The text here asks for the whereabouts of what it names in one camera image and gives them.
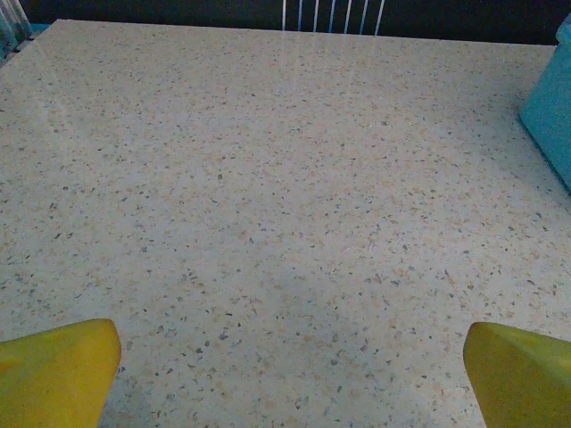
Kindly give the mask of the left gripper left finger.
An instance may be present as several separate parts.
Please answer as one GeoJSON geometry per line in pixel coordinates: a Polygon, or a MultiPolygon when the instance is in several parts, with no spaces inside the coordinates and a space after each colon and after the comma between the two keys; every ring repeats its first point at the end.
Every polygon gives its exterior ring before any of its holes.
{"type": "Polygon", "coordinates": [[[121,357],[108,318],[1,343],[3,427],[96,427],[121,357]]]}

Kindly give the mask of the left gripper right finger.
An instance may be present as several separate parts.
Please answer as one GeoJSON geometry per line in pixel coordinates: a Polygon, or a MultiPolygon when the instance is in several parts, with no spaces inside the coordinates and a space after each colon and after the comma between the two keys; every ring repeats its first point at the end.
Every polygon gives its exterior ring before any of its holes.
{"type": "Polygon", "coordinates": [[[463,362],[487,427],[570,425],[569,342],[476,322],[463,362]]]}

